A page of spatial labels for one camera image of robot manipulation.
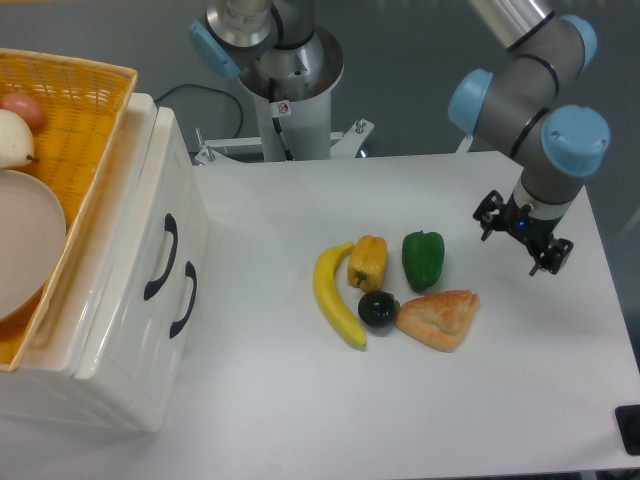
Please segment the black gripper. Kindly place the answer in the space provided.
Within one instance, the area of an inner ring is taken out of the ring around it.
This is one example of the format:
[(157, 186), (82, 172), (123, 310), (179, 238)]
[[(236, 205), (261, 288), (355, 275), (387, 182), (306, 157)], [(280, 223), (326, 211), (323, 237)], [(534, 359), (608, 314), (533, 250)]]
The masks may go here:
[(510, 197), (505, 205), (503, 197), (492, 190), (479, 203), (472, 218), (482, 229), (482, 241), (486, 241), (494, 232), (506, 230), (510, 236), (525, 245), (534, 261), (529, 271), (530, 276), (538, 271), (556, 275), (566, 264), (574, 243), (552, 237), (556, 220), (541, 219), (535, 214), (532, 204), (518, 205), (515, 198)]

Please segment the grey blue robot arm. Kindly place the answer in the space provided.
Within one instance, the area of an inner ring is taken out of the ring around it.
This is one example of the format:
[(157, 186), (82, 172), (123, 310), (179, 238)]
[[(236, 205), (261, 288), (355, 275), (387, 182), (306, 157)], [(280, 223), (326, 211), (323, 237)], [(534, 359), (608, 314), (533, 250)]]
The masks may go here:
[[(597, 37), (588, 22), (557, 16), (543, 1), (475, 1), (472, 8), (511, 63), (500, 74), (470, 72), (448, 116), (522, 169), (511, 196), (488, 194), (474, 218), (485, 234), (508, 233), (536, 270), (554, 274), (573, 248), (555, 227), (599, 168), (610, 130), (590, 108), (551, 102), (589, 65)], [(331, 140), (331, 94), (344, 57), (316, 24), (311, 2), (214, 1), (191, 24), (189, 38), (211, 70), (238, 79), (253, 97), (266, 160), (344, 158), (362, 145), (361, 123)]]

